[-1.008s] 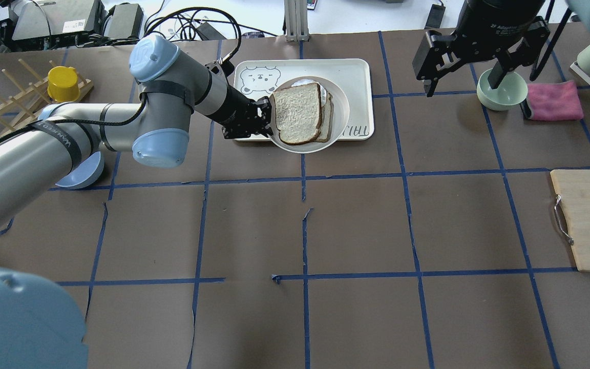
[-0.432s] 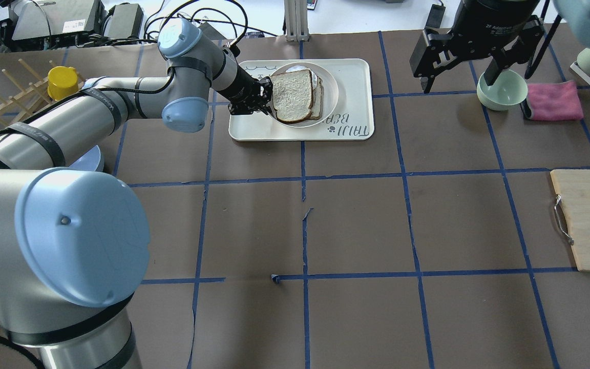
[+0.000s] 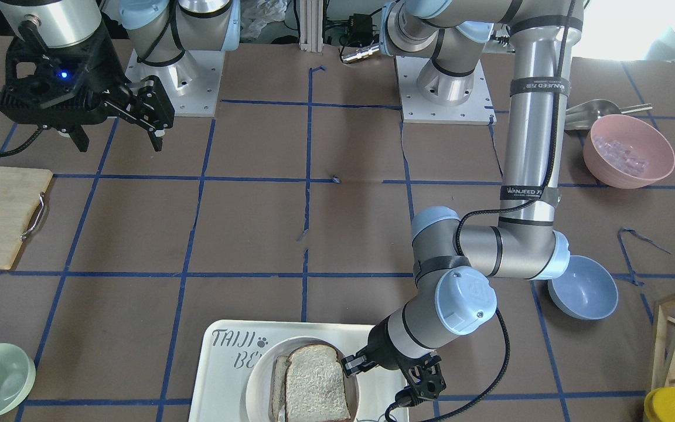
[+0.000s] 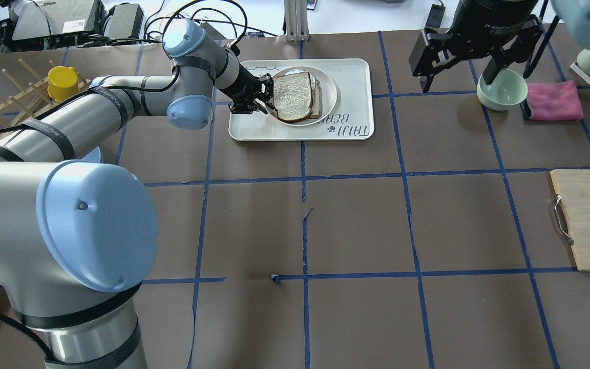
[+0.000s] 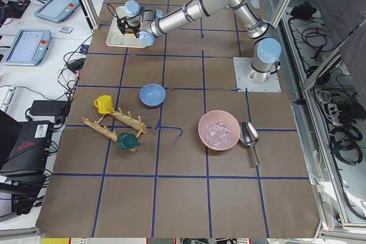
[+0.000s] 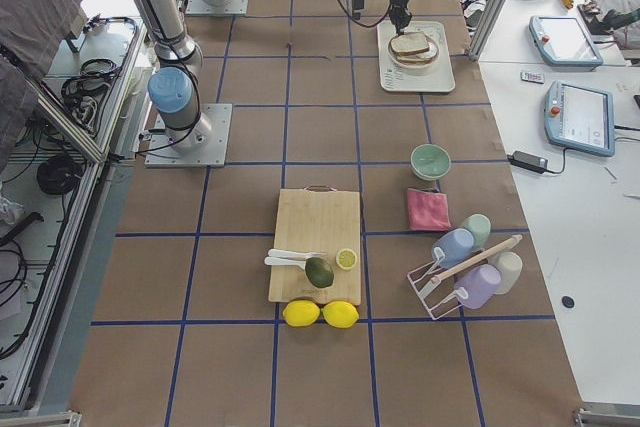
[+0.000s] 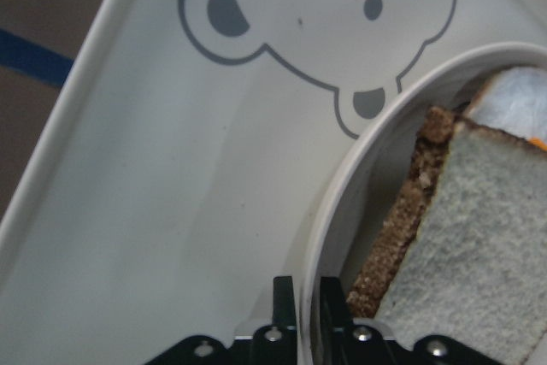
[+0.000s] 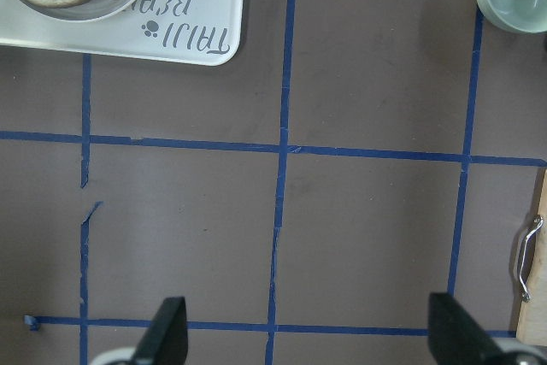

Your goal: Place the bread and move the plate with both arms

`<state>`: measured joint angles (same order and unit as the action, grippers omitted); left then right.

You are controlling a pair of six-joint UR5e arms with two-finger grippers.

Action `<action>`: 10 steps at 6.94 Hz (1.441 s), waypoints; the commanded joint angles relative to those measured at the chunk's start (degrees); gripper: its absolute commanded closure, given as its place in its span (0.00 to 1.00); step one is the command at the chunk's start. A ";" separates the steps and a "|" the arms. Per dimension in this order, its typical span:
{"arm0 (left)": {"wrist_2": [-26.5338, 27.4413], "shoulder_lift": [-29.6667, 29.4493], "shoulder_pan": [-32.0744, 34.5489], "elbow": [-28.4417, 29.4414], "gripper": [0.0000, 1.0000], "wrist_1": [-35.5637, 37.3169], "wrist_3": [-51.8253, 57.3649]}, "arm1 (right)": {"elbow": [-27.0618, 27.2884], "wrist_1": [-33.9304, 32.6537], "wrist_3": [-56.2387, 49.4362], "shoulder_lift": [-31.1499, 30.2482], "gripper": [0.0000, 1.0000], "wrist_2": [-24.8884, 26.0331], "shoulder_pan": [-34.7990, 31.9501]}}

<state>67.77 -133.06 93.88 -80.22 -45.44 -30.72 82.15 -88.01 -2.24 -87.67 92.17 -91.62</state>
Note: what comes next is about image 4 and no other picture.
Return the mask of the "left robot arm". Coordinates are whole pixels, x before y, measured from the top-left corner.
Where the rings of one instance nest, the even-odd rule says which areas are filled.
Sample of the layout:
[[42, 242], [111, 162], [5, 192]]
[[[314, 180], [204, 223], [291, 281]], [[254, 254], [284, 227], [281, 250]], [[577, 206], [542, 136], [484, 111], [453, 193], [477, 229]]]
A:
[[106, 76], [49, 112], [0, 129], [0, 286], [47, 368], [146, 368], [133, 296], [157, 254], [158, 220], [125, 168], [83, 161], [136, 116], [205, 128], [216, 87], [234, 114], [272, 105], [257, 77], [190, 19], [168, 28], [171, 76]]

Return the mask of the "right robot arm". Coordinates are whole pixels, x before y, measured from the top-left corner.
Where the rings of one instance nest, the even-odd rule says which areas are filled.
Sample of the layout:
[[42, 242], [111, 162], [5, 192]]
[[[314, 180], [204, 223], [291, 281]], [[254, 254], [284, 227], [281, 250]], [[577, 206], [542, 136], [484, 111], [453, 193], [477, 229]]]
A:
[[[408, 59], [412, 75], [428, 92], [434, 77], [464, 60], [490, 57], [482, 73], [487, 85], [513, 63], [531, 60], [526, 70], [533, 71], [547, 45], [541, 39], [541, 21], [533, 14], [536, 5], [536, 1], [459, 2], [448, 31], [429, 27], [421, 31]], [[551, 5], [574, 40], [590, 50], [590, 1], [552, 1]]]

